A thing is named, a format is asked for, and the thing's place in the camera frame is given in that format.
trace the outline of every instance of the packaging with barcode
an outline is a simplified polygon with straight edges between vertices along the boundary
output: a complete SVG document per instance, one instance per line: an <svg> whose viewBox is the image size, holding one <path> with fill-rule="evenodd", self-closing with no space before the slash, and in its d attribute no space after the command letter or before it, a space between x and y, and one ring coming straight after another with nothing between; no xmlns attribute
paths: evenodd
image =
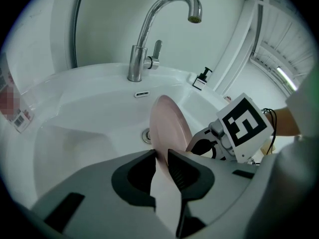
<svg viewBox="0 0 319 239"><path fill-rule="evenodd" d="M20 133L33 119L33 112L13 81L5 53L0 55L0 112Z"/></svg>

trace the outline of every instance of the sink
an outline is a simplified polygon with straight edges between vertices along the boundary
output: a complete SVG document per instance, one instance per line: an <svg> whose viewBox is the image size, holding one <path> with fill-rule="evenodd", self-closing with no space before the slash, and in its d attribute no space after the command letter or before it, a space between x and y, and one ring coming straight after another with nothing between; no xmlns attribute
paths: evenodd
<svg viewBox="0 0 319 239"><path fill-rule="evenodd" d="M1 137L1 172L16 201L31 208L85 166L151 149L142 132L161 95L178 104L192 134L216 120L217 111L228 104L208 87L194 88L194 73L159 67L133 83L126 79L127 71L126 64L86 66L50 76L23 93L34 120L22 134L5 123ZM136 92L149 94L136 98ZM166 181L159 173L157 168L151 194L179 194L167 179L170 184L164 188ZM165 206L158 197L157 206L161 205Z"/></svg>

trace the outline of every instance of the sink drain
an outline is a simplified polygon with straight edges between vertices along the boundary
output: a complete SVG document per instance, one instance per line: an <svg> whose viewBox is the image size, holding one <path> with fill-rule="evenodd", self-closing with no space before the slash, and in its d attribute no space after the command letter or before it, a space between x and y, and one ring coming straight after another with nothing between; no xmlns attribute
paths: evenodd
<svg viewBox="0 0 319 239"><path fill-rule="evenodd" d="M150 129L146 128L143 132L142 132L142 139L144 142L151 144L151 136L150 136Z"/></svg>

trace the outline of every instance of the soap dispenser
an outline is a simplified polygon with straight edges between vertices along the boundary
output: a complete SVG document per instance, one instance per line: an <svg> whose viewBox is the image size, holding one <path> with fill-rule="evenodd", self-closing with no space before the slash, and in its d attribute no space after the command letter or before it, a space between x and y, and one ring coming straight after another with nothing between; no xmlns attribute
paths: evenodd
<svg viewBox="0 0 319 239"><path fill-rule="evenodd" d="M196 77L196 80L193 83L193 86L199 90L202 90L207 83L210 75L212 74L212 70L208 67L205 67L204 73L201 73L199 76Z"/></svg>

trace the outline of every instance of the faucet handle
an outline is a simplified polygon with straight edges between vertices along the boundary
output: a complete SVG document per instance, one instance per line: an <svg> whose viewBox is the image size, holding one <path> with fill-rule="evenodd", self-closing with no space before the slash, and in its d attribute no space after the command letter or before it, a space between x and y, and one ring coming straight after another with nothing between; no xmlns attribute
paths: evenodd
<svg viewBox="0 0 319 239"><path fill-rule="evenodd" d="M153 56L145 58L144 68L157 69L160 66L159 56L160 56L160 49L162 44L163 42L161 40L156 41Z"/></svg>
<svg viewBox="0 0 319 239"><path fill-rule="evenodd" d="M159 59L160 49L163 42L161 40L157 40L154 47L153 58Z"/></svg>

